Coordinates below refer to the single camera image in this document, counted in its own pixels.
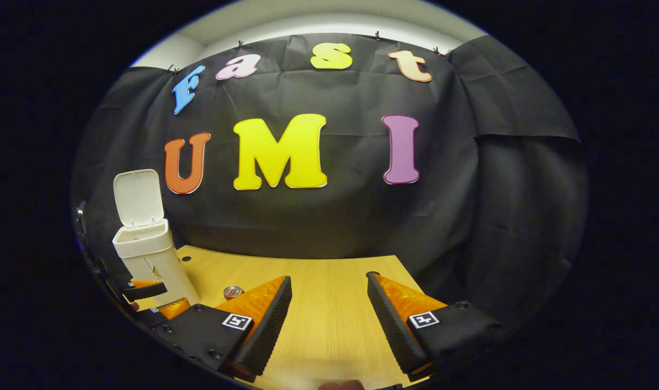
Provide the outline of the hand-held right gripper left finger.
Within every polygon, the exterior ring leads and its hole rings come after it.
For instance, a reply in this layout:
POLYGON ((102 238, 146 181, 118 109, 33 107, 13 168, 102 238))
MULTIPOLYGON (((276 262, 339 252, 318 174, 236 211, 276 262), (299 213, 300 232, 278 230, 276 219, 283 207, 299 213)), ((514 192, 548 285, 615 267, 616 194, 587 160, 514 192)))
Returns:
POLYGON ((291 301, 291 278, 281 276, 215 308, 161 309, 165 320, 156 334, 211 371, 253 382, 267 366, 291 301))

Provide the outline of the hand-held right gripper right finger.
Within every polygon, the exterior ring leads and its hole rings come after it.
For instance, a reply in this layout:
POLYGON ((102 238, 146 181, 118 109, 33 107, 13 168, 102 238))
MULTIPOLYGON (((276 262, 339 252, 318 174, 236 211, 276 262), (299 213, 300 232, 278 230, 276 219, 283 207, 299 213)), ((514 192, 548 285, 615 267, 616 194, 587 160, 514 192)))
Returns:
POLYGON ((470 301, 445 304, 379 272, 367 296, 398 366, 411 381, 446 375, 498 344, 505 324, 470 301))

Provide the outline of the white desktop garbage bin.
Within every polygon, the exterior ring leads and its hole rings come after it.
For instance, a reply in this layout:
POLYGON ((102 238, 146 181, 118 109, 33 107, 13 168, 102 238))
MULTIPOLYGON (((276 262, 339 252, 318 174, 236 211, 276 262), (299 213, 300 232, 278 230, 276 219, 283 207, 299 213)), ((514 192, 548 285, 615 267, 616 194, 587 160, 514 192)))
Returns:
POLYGON ((112 244, 135 282, 162 282, 159 306, 181 298, 200 303, 184 271, 165 218, 159 175, 155 170, 119 173, 112 184, 121 227, 112 244))

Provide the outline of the wooden desktop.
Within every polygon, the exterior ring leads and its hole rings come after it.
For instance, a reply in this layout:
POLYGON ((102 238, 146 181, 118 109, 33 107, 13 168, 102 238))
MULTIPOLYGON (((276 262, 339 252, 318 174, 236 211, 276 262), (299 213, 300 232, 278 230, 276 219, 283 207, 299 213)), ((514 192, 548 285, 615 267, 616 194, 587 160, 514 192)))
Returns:
POLYGON ((225 287, 248 292, 277 277, 290 277, 288 314, 263 374, 253 382, 235 379, 235 385, 263 390, 317 390, 346 380, 359 380, 366 390, 413 385, 367 296, 371 271, 421 291, 396 256, 292 259, 183 246, 176 257, 200 303, 210 308, 224 303, 225 287))

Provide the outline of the black backdrop cloth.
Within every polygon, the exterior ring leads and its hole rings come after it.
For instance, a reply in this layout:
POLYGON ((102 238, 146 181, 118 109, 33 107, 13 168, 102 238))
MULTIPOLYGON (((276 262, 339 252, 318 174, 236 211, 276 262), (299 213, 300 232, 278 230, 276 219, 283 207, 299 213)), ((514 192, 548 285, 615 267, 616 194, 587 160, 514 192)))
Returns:
POLYGON ((395 255, 446 303, 508 327, 569 272, 586 222, 581 138, 552 88, 493 37, 446 55, 396 41, 314 33, 247 43, 177 74, 126 70, 77 149, 73 203, 91 252, 121 268, 116 175, 155 170, 185 243, 299 259, 395 255), (238 190, 244 120, 280 140, 321 114, 319 188, 238 190))

